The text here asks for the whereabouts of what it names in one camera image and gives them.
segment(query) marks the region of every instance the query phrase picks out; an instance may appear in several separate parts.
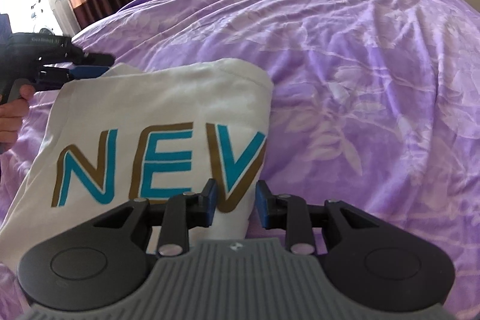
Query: letter n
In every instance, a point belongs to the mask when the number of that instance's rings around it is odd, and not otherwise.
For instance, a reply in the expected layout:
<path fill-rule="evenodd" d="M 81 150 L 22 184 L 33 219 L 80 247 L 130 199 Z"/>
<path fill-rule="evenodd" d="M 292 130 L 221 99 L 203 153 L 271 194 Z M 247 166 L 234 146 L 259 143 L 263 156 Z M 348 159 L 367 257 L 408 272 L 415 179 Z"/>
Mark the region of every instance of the letter n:
<path fill-rule="evenodd" d="M 65 205 L 72 173 L 98 203 L 107 205 L 112 202 L 115 196 L 117 133 L 118 129 L 101 133 L 96 168 L 76 145 L 69 145 L 61 152 L 57 161 L 52 207 Z"/>

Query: metal rivet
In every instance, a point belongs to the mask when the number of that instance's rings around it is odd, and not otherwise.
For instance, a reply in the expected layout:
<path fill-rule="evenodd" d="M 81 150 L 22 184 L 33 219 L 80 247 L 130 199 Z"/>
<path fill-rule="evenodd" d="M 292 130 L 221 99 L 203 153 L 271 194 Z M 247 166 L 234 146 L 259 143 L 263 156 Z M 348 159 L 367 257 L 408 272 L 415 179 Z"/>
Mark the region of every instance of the metal rivet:
<path fill-rule="evenodd" d="M 158 253 L 162 256 L 178 256 L 183 252 L 183 248 L 178 244 L 165 244 L 158 249 Z"/>
<path fill-rule="evenodd" d="M 295 255 L 311 255 L 315 252 L 315 247 L 307 243 L 294 244 L 290 251 Z"/>

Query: bed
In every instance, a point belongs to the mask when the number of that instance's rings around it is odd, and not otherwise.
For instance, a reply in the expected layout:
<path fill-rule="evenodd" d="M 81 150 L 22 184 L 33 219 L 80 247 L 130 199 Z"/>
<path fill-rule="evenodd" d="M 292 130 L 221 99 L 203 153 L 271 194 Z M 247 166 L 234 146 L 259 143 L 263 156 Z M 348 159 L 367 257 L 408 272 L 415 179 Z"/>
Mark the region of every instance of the bed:
<path fill-rule="evenodd" d="M 272 191 L 342 199 L 435 243 L 457 271 L 446 309 L 480 311 L 480 14 L 464 1 L 135 0 L 75 42 L 146 71 L 222 57 L 263 68 Z M 1 157 L 0 220 L 55 96 L 36 95 Z M 267 235 L 281 237 L 253 213 L 248 236 Z M 25 306 L 0 265 L 0 318 Z"/>

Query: finger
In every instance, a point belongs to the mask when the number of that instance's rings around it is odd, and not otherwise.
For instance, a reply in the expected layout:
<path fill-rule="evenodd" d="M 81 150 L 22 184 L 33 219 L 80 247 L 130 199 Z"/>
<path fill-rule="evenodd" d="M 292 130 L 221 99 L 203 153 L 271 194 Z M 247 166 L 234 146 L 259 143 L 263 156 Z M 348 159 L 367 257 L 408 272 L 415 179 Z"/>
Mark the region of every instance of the finger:
<path fill-rule="evenodd" d="M 17 132 L 22 127 L 22 118 L 0 118 L 0 130 L 8 132 Z"/>
<path fill-rule="evenodd" d="M 21 86 L 20 95 L 22 96 L 23 99 L 31 100 L 34 94 L 35 94 L 35 89 L 33 88 L 33 86 L 30 86 L 28 84 L 24 84 L 23 86 Z"/>
<path fill-rule="evenodd" d="M 0 132 L 0 143 L 13 144 L 17 141 L 17 132 Z"/>
<path fill-rule="evenodd" d="M 0 117 L 25 117 L 28 110 L 28 102 L 24 99 L 17 99 L 0 106 Z"/>

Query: white t-shirt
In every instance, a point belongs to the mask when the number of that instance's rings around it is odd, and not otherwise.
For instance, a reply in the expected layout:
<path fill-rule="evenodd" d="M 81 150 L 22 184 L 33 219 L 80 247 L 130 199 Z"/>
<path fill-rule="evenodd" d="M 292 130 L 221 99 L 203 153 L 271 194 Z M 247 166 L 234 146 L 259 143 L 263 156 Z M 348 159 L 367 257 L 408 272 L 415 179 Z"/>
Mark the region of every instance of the white t-shirt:
<path fill-rule="evenodd" d="M 190 243 L 244 238 L 272 91 L 239 59 L 151 73 L 123 64 L 67 83 L 0 229 L 0 262 L 16 271 L 37 243 L 129 199 L 199 193 L 209 178 L 219 184 L 213 225 L 190 230 Z"/>

